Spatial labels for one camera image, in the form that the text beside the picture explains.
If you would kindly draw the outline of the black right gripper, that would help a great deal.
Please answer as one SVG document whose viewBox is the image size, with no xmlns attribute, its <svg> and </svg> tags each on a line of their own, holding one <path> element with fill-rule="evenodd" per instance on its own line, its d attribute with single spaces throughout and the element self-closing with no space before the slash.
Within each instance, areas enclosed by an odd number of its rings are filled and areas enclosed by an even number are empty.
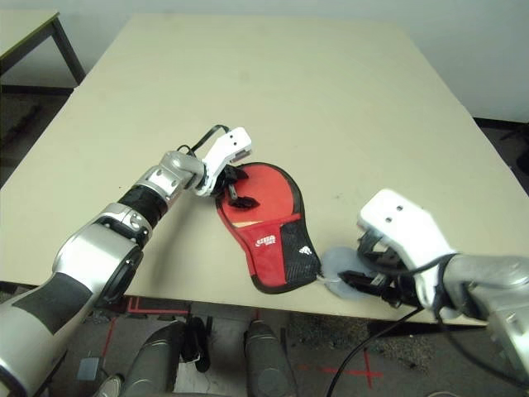
<svg viewBox="0 0 529 397">
<path fill-rule="evenodd" d="M 366 231 L 360 237 L 357 249 L 360 260 L 368 267 L 375 267 L 379 261 L 380 265 L 390 270 L 407 270 L 395 250 L 388 248 L 384 253 L 375 250 L 381 237 L 379 233 L 372 230 Z M 353 270 L 342 271 L 338 276 L 351 288 L 360 292 L 379 292 L 383 287 L 382 280 Z M 395 309 L 402 305 L 420 307 L 415 292 L 415 280 L 411 275 L 389 275 L 388 279 L 389 284 L 382 293 L 384 301 Z"/>
</svg>

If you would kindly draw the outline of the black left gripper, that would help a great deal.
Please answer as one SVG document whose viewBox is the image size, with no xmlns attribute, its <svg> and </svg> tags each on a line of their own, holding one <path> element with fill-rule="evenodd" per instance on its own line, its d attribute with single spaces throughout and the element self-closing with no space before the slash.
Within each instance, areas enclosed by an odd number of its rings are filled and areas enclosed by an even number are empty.
<svg viewBox="0 0 529 397">
<path fill-rule="evenodd" d="M 242 168 L 226 165 L 217 177 L 216 183 L 213 187 L 212 196 L 219 197 L 220 195 L 223 195 L 230 184 L 234 184 L 237 180 L 248 178 L 249 175 Z M 259 207 L 260 203 L 255 198 L 244 196 L 230 198 L 229 205 L 233 208 L 252 209 Z"/>
</svg>

